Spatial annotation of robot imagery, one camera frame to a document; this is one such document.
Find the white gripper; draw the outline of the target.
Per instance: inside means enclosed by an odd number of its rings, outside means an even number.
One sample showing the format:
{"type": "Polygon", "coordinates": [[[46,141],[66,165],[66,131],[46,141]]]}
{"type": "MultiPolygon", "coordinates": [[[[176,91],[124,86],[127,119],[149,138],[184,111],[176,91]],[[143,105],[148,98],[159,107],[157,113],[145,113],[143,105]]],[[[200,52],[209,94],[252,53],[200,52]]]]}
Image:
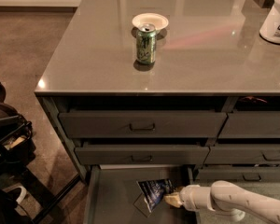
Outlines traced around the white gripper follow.
{"type": "Polygon", "coordinates": [[[163,199],[173,207],[180,208],[182,205],[188,211],[208,210],[214,211],[209,187],[188,185],[175,188],[172,194],[166,194],[163,199]]]}

